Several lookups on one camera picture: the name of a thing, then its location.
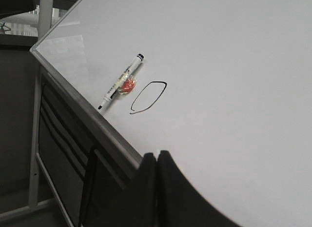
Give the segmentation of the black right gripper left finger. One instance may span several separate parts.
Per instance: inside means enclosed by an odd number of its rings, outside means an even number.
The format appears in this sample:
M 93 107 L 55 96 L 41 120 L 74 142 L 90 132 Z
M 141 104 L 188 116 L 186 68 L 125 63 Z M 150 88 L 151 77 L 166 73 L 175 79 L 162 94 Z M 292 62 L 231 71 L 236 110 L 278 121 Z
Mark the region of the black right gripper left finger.
M 156 159 L 144 154 L 130 185 L 129 227 L 152 227 L 155 214 Z

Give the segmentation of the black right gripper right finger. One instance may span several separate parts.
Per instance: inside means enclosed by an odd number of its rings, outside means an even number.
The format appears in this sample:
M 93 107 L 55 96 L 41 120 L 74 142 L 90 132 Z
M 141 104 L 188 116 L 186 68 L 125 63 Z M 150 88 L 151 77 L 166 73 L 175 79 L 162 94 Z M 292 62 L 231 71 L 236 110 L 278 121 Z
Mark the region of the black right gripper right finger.
M 162 150 L 157 159 L 157 215 L 160 227 L 237 227 L 207 202 Z

